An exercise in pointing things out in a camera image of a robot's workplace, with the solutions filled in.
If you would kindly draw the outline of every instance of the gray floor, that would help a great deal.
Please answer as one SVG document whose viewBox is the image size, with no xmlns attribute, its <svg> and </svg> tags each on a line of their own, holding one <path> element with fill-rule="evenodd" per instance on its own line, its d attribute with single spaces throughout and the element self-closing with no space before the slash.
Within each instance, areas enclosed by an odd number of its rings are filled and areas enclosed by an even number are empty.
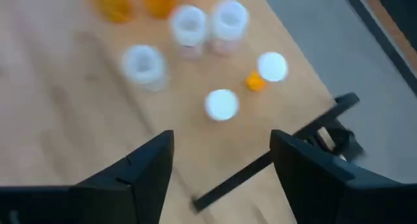
<svg viewBox="0 0 417 224">
<path fill-rule="evenodd" d="M 367 156 L 358 165 L 417 182 L 417 98 L 346 0 L 267 0 L 336 96 L 360 103 L 340 120 Z"/>
</svg>

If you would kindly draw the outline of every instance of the white cup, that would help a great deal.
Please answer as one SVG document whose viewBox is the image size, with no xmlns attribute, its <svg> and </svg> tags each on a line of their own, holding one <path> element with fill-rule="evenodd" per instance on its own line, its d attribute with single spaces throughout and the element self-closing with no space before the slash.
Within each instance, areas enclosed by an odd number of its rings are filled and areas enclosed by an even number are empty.
<svg viewBox="0 0 417 224">
<path fill-rule="evenodd" d="M 171 33 L 185 58 L 198 57 L 203 53 L 207 34 L 206 14 L 192 5 L 177 8 L 171 19 Z"/>
<path fill-rule="evenodd" d="M 136 45 L 123 55 L 126 77 L 148 91 L 159 91 L 167 85 L 165 59 L 157 48 Z"/>
<path fill-rule="evenodd" d="M 249 13 L 238 1 L 223 0 L 214 7 L 211 23 L 212 48 L 227 55 L 238 48 L 249 24 Z"/>
</svg>

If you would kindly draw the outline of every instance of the wooden table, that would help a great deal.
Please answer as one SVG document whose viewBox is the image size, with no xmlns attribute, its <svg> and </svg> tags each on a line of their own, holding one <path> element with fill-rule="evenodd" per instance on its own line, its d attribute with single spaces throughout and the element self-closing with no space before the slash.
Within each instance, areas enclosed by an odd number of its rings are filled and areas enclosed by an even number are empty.
<svg viewBox="0 0 417 224">
<path fill-rule="evenodd" d="M 217 0 L 181 1 L 209 12 Z M 0 0 L 0 183 L 76 183 L 172 129 L 175 162 L 161 223 L 294 223 L 272 167 L 202 214 L 190 211 L 191 195 L 264 153 L 272 129 L 293 133 L 334 105 L 266 1 L 238 1 L 251 15 L 239 51 L 187 61 L 177 57 L 167 22 L 140 7 L 135 21 L 111 25 L 82 0 Z M 167 89 L 149 93 L 121 77 L 121 55 L 133 44 L 166 56 Z M 250 92 L 244 78 L 266 51 L 287 58 L 289 75 Z M 240 98 L 227 122 L 205 115 L 205 96 L 215 89 Z"/>
</svg>

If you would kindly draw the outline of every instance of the white plastic cup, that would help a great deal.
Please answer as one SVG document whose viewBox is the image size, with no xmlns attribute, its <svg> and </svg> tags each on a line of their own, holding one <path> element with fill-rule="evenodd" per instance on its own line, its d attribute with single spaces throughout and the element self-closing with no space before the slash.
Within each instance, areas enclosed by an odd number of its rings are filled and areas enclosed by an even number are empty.
<svg viewBox="0 0 417 224">
<path fill-rule="evenodd" d="M 170 19 L 171 33 L 183 57 L 195 58 L 203 53 L 206 20 L 206 14 L 192 5 L 182 5 L 174 11 Z"/>
<path fill-rule="evenodd" d="M 258 73 L 266 81 L 282 81 L 287 77 L 288 64 L 284 56 L 276 52 L 266 52 L 258 58 Z"/>
<path fill-rule="evenodd" d="M 212 13 L 212 48 L 216 53 L 228 55 L 234 52 L 249 24 L 249 13 L 235 0 L 223 0 Z"/>
<path fill-rule="evenodd" d="M 233 91 L 227 89 L 212 91 L 206 97 L 205 110 L 215 121 L 229 120 L 239 110 L 239 99 Z"/>
<path fill-rule="evenodd" d="M 127 49 L 123 56 L 126 77 L 148 91 L 159 91 L 167 85 L 166 64 L 157 48 L 136 45 Z"/>
</svg>

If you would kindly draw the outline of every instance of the orange plastic cup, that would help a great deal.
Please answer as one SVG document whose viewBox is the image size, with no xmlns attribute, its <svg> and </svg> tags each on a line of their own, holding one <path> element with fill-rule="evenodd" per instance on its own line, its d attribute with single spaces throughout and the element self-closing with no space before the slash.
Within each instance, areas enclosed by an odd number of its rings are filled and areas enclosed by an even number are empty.
<svg viewBox="0 0 417 224">
<path fill-rule="evenodd" d="M 246 78 L 246 86 L 251 91 L 261 91 L 266 87 L 266 81 L 256 71 L 252 71 Z"/>
<path fill-rule="evenodd" d="M 105 20 L 124 23 L 133 19 L 133 10 L 129 0 L 87 0 Z"/>
<path fill-rule="evenodd" d="M 143 0 L 149 14 L 155 18 L 166 19 L 177 5 L 177 0 Z"/>
</svg>

